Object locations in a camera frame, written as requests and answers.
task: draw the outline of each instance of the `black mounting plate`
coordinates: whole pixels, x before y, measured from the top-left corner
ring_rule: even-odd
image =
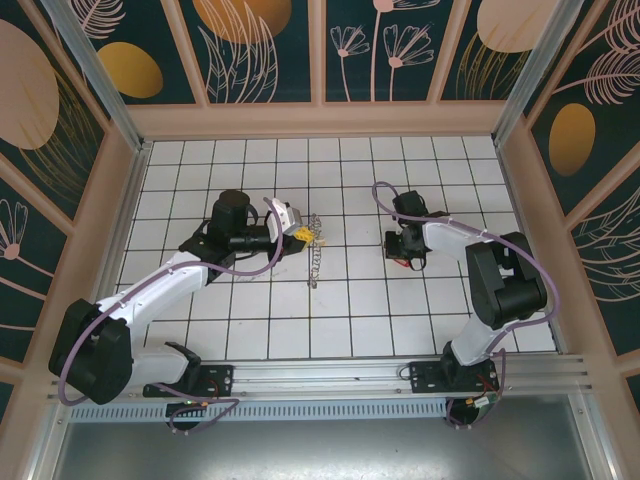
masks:
[[[194,397],[230,397],[231,387],[233,387],[233,365],[202,365],[200,367],[198,380],[189,392],[182,392]],[[145,385],[142,396],[146,398],[167,398],[173,397],[170,393],[160,390],[153,385]]]
[[[440,360],[409,363],[409,377],[413,393],[482,393],[484,385],[478,375],[484,377],[497,391],[499,389],[496,366],[485,360],[471,367],[462,367],[455,385],[446,381]]]

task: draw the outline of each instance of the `yellow circle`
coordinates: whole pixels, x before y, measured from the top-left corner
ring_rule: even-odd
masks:
[[[56,73],[38,45],[0,20],[0,138],[34,150],[49,141],[58,123]]]
[[[120,93],[149,98],[162,90],[162,72],[151,56],[140,47],[114,42],[98,50],[98,56]]]
[[[596,122],[591,111],[578,103],[558,112],[549,135],[549,158],[553,169],[564,177],[585,164],[596,138]]]
[[[291,18],[291,0],[193,0],[202,21],[218,37],[233,43],[256,43],[261,35],[249,21],[245,3],[256,24],[259,18],[263,19],[273,37],[284,30]]]
[[[557,0],[482,0],[478,36],[491,50],[519,53],[533,49]]]

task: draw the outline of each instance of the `white tile floor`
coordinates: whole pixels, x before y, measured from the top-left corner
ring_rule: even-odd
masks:
[[[223,275],[151,324],[146,345],[186,344],[203,360],[377,357],[441,353],[469,314],[467,272],[437,253],[414,272],[384,260],[395,229],[371,198],[374,180],[417,190],[444,210],[494,233],[517,230],[488,137],[379,137],[157,142],[132,224],[118,289],[173,255],[210,214],[220,192],[240,188],[260,215],[262,197],[320,215],[317,289],[308,254],[255,278]],[[381,199],[391,205],[389,192]],[[259,255],[242,270],[266,264]],[[511,352],[555,350],[547,326],[518,330]]]

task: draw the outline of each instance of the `enclosure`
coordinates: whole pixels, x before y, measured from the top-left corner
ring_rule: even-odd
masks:
[[[487,478],[636,478],[639,28],[637,0],[4,2],[2,478],[464,478],[463,452]],[[473,431],[402,375],[469,321],[469,270],[385,258],[380,181],[524,233],[558,288],[532,317],[555,304],[550,324],[496,345],[504,405]],[[142,342],[233,366],[236,413],[204,442],[140,388],[63,406],[47,363],[69,305],[163,265],[230,189],[322,241],[223,274]]]

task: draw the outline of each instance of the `vent grille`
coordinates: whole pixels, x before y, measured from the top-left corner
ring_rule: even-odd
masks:
[[[176,421],[208,420],[227,405],[210,405],[206,412],[180,414]],[[167,404],[78,405],[71,423],[147,423],[168,420]],[[429,418],[445,416],[444,399],[332,400],[300,402],[241,402],[222,421],[367,420],[383,418]]]

